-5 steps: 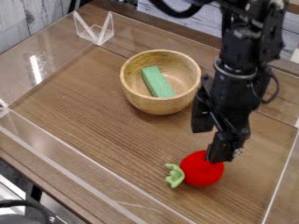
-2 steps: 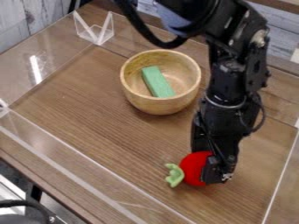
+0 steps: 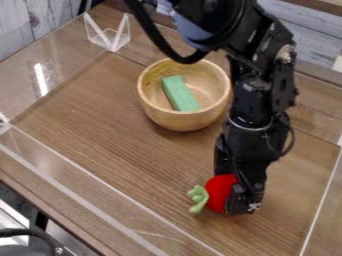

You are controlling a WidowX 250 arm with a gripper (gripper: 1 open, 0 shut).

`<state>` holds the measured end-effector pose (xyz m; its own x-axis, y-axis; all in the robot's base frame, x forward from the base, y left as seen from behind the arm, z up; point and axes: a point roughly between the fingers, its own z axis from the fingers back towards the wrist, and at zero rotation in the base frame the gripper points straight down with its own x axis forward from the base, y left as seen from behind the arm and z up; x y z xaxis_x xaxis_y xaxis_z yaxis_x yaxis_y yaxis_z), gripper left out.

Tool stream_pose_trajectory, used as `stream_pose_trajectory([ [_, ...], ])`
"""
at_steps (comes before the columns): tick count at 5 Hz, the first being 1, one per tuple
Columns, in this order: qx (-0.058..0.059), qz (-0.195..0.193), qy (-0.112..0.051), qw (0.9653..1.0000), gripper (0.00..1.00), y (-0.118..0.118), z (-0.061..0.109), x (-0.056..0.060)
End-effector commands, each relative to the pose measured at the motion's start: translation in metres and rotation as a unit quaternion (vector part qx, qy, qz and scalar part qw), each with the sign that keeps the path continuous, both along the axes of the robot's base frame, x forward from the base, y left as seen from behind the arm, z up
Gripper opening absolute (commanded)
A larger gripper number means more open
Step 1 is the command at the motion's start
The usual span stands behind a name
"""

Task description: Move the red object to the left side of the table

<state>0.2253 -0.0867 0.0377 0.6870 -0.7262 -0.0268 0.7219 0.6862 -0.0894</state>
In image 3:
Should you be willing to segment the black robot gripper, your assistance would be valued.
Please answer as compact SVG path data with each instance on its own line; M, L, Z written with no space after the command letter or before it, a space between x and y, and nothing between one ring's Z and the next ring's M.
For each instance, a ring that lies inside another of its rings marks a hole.
M267 168L291 150L284 146L290 134L287 114L259 124L227 116L215 142L214 175L234 174L238 179L226 201L230 215L252 214L260 208Z

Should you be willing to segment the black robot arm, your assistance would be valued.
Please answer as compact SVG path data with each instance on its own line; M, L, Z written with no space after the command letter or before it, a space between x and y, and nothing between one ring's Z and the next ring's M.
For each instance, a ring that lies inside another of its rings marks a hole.
M267 167L292 149L292 33L256 0L169 0L178 31L202 51L224 50L234 98L214 148L214 177L188 191L195 205L248 214L263 200Z

